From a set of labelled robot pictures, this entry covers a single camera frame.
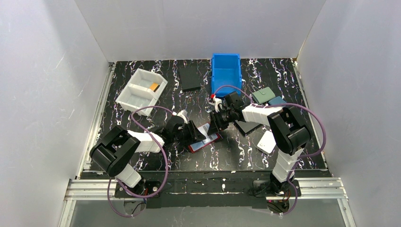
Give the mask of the red card holder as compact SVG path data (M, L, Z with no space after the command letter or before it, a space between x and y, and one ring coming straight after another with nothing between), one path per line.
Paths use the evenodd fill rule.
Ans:
M204 148L205 146L209 145L210 143L215 142L216 140L220 139L221 136L218 133L209 135L205 140L193 143L188 146L191 153L196 153L198 150Z

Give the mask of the orange credit card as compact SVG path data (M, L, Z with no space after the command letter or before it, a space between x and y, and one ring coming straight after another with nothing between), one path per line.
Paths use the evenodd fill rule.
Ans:
M158 90L159 87L160 87L159 84L153 83L153 84L149 87L149 89L151 89L153 92L156 92L156 91Z

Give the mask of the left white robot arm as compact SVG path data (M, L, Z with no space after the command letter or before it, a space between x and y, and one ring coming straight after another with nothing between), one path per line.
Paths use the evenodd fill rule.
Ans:
M133 132L117 125L90 150L90 157L106 172L130 188L136 188L142 176L129 164L135 153L159 153L162 146L178 141L189 146L206 139L193 121L172 116L167 124L150 133Z

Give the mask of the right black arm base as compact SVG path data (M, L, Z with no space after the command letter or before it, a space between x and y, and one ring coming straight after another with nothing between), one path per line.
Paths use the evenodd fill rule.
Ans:
M276 180L255 180L248 190L248 195L253 197L267 197L267 205L270 213L283 215L291 211L290 199L297 200L301 195L299 182L291 178L291 183L282 183Z

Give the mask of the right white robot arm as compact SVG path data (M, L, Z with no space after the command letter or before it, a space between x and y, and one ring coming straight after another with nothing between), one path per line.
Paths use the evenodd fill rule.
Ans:
M215 109L210 112L207 134L225 130L235 121L253 122L268 126L279 149L277 162L270 174L270 184L282 186L293 176L293 167L301 156L312 133L303 117L293 105L261 106L245 103L237 92L231 92L223 99L211 96Z

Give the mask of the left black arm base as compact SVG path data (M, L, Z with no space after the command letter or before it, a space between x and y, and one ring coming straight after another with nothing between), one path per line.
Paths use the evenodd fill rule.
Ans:
M134 186L133 188L128 187L126 184L122 183L129 191L129 193L126 192L126 190L121 186L120 183L116 184L116 189L114 191L114 197L116 198L135 198L135 196L132 196L132 194L137 194L140 196L146 196L146 200L152 197L159 197L160 193L158 192L154 196L150 196L154 194L160 187L161 187L161 182L160 181L145 181L141 180L139 183Z

